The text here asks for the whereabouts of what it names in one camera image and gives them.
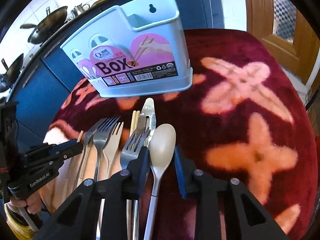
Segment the light blue plastic container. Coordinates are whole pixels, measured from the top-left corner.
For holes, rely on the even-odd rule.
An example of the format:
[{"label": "light blue plastic container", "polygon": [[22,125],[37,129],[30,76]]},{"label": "light blue plastic container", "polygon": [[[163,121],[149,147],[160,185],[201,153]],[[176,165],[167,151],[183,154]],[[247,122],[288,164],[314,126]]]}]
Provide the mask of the light blue plastic container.
[{"label": "light blue plastic container", "polygon": [[60,48],[102,97],[169,93],[192,84],[175,0],[133,0],[113,6]]}]

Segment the stainless steel kettle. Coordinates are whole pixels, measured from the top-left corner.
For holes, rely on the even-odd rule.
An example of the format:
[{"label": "stainless steel kettle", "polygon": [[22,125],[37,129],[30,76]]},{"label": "stainless steel kettle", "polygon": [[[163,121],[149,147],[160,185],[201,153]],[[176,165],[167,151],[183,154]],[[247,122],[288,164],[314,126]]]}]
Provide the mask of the stainless steel kettle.
[{"label": "stainless steel kettle", "polygon": [[73,18],[76,18],[78,15],[84,13],[86,10],[88,10],[90,8],[90,5],[89,4],[79,4],[77,6],[75,6],[72,10],[71,10],[71,13],[72,13],[72,16]]}]

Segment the cabinet handle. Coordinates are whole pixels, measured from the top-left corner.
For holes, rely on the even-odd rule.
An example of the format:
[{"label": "cabinet handle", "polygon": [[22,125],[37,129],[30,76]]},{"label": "cabinet handle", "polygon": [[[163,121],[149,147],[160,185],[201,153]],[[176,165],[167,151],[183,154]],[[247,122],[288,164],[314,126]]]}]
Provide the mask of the cabinet handle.
[{"label": "cabinet handle", "polygon": [[49,51],[44,55],[43,58],[48,57],[49,54],[59,45],[59,43],[60,43],[61,41],[65,40],[66,38],[68,38],[68,35],[63,36],[60,40],[58,40],[57,43],[54,44],[51,49],[49,49]]},{"label": "cabinet handle", "polygon": [[30,75],[27,77],[26,81],[23,83],[22,87],[25,88],[25,86],[28,84],[30,78],[32,77],[32,75],[35,73],[35,71],[37,70],[37,68],[39,67],[40,65],[36,65],[35,68],[31,71]]}]

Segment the floral blanket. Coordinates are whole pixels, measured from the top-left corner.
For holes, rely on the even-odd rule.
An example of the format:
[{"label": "floral blanket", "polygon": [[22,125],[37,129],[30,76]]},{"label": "floral blanket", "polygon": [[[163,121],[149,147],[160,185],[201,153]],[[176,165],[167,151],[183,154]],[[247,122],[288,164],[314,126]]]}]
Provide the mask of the floral blanket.
[{"label": "floral blanket", "polygon": [[[157,126],[170,123],[177,145],[196,166],[219,179],[239,178],[292,240],[305,233],[317,187],[314,135],[304,106],[275,59],[252,35],[234,30],[187,30],[193,85],[151,96]],[[133,110],[147,97],[101,98],[84,78],[58,111],[46,141],[77,138],[103,117],[121,115],[128,138]],[[116,163],[113,172],[119,170]],[[152,175],[142,198],[143,235]],[[55,210],[58,181],[42,190]],[[183,201],[174,167],[160,187],[153,239],[194,238],[195,203]]]}]

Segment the metal pot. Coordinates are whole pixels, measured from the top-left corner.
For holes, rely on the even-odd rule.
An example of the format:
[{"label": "metal pot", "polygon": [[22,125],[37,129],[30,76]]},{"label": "metal pot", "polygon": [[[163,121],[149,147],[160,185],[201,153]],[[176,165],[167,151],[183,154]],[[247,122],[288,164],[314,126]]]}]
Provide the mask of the metal pot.
[{"label": "metal pot", "polygon": [[89,8],[90,8],[90,5],[87,4],[87,3],[84,4],[84,5],[79,4],[79,5],[75,6],[75,7],[71,10],[71,13],[72,13],[73,18],[76,18],[78,15],[84,13],[84,12],[85,12],[86,10],[88,10]]},{"label": "metal pot", "polygon": [[57,31],[67,18],[68,6],[63,6],[50,13],[50,7],[47,7],[47,17],[44,18],[38,25],[22,24],[21,29],[34,28],[28,38],[28,42],[32,44],[41,44],[45,42],[55,31]]},{"label": "metal pot", "polygon": [[17,81],[20,75],[20,68],[23,64],[23,53],[8,68],[4,59],[1,60],[7,72],[0,74],[0,93],[7,91]]}]

